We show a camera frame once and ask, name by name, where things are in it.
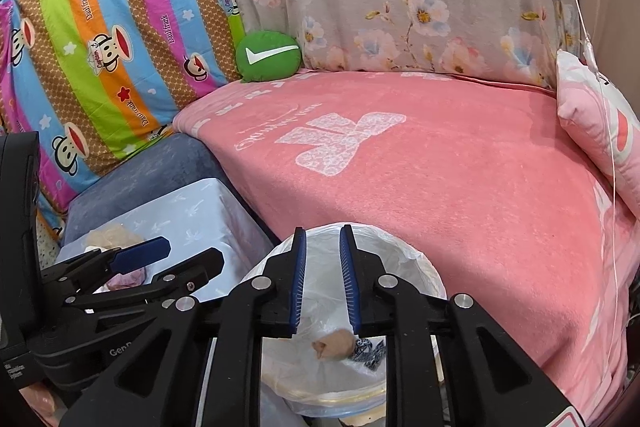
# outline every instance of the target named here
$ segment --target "purple stripe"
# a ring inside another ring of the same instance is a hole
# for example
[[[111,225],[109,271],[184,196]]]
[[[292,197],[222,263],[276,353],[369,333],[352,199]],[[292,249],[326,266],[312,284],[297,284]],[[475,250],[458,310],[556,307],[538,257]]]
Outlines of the purple stripe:
[[[2,103],[4,103],[4,111],[7,119],[11,124],[11,128],[16,132],[31,131],[29,120],[22,111],[18,101],[15,98],[14,83],[11,67],[11,53],[10,43],[11,39],[11,11],[12,4],[4,3],[0,6],[0,25],[4,32],[4,45],[2,46],[2,61],[4,64],[4,71],[0,79],[0,92],[2,92]],[[49,190],[54,190],[52,197],[55,203],[60,208],[66,208],[68,204],[75,198],[78,193],[74,191],[64,179],[62,179],[60,170],[56,165],[53,165],[49,158],[49,154],[40,146],[40,180],[43,185],[49,187]]]
[[[146,13],[149,17],[149,23],[169,45],[169,49],[171,50],[182,70],[184,57],[186,57],[187,51],[184,47],[184,41],[182,40],[178,21],[175,18],[174,7],[171,4],[171,0],[145,0],[145,3]],[[174,42],[171,42],[164,31],[164,23],[162,22],[163,18],[165,18],[170,26],[172,40]],[[204,82],[197,82],[191,75],[187,73],[183,73],[183,76],[187,83],[193,88],[198,98],[209,94],[212,91],[212,86],[213,89],[216,89],[216,84],[211,75],[209,75]]]

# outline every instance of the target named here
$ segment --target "white check mark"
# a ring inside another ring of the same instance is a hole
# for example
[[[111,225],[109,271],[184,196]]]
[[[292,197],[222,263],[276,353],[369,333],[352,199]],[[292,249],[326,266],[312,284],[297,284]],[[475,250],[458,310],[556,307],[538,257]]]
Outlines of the white check mark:
[[[246,58],[249,61],[249,64],[255,64],[256,62],[260,62],[265,58],[273,57],[273,55],[279,55],[284,52],[288,52],[290,50],[296,50],[297,46],[283,46],[281,48],[276,48],[274,50],[266,50],[265,52],[254,53],[249,48],[245,48],[246,50]]]

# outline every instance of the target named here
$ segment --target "trash bin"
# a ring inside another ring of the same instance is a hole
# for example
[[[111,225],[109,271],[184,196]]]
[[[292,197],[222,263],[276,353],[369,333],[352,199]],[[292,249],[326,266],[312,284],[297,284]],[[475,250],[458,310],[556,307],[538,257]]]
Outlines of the trash bin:
[[[292,339],[264,339],[262,381],[285,398],[292,410],[311,417],[363,413],[386,400],[386,360],[318,360],[312,342],[342,328],[352,331],[342,282],[338,248],[343,225],[306,232],[305,285],[298,333]],[[388,273],[413,284],[426,295],[446,298],[438,272],[421,252],[401,239],[369,225],[351,223],[358,248],[376,253]],[[268,258],[290,250],[293,236],[276,247],[244,278],[260,275]],[[434,337],[432,346],[437,354]],[[373,348],[384,337],[370,339]]]

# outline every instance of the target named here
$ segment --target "red and white sticker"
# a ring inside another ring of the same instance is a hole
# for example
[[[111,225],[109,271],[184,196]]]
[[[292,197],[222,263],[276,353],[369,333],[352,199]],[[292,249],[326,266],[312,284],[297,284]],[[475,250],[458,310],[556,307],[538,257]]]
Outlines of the red and white sticker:
[[[546,427],[584,427],[584,423],[573,407],[567,407],[563,413]]]

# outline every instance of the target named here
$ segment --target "green pillow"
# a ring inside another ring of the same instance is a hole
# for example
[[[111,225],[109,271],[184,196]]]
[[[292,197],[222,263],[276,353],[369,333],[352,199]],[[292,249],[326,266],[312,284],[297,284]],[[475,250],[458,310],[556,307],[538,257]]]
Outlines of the green pillow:
[[[296,39],[279,32],[249,33],[236,50],[236,64],[243,82],[288,78],[296,74],[301,61]]]

